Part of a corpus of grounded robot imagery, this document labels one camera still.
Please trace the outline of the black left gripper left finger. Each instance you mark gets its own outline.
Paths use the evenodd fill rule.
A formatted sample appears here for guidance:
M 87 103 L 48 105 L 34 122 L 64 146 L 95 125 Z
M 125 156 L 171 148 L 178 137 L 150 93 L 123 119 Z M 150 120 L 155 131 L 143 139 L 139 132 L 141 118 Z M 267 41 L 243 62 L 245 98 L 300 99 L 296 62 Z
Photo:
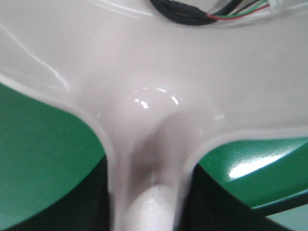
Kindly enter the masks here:
M 7 231 L 110 231 L 107 159 L 69 193 Z

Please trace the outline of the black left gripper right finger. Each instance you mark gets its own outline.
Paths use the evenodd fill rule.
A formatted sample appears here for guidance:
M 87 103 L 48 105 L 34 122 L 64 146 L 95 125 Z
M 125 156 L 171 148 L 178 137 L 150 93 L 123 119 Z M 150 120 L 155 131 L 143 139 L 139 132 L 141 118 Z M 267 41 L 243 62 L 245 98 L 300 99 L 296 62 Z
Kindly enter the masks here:
M 185 204 L 186 231 L 283 231 L 223 189 L 200 165 Z

